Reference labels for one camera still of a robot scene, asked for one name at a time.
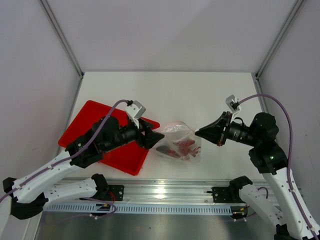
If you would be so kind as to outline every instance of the white table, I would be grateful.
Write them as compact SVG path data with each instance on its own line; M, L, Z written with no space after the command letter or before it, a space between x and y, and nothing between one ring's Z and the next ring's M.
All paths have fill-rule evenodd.
M117 100L128 99L142 103L146 107L143 116L161 125L183 121L197 129L215 121L223 111L229 111L225 100L232 94L239 99L256 94L250 73L86 72L71 120L88 100L112 106ZM242 105L239 117L250 125L258 112L261 107L256 98ZM262 180L250 161L249 149L231 140L218 147L203 139L198 164L162 158L150 150L137 176L95 163L72 177L99 173L119 179L231 180L246 175L252 180Z

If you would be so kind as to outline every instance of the clear plastic bag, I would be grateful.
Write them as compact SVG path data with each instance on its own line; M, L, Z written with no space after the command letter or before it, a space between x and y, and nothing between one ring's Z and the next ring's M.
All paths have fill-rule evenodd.
M159 155L193 163L200 161L201 138L184 122L167 124L161 133L164 138L153 147Z

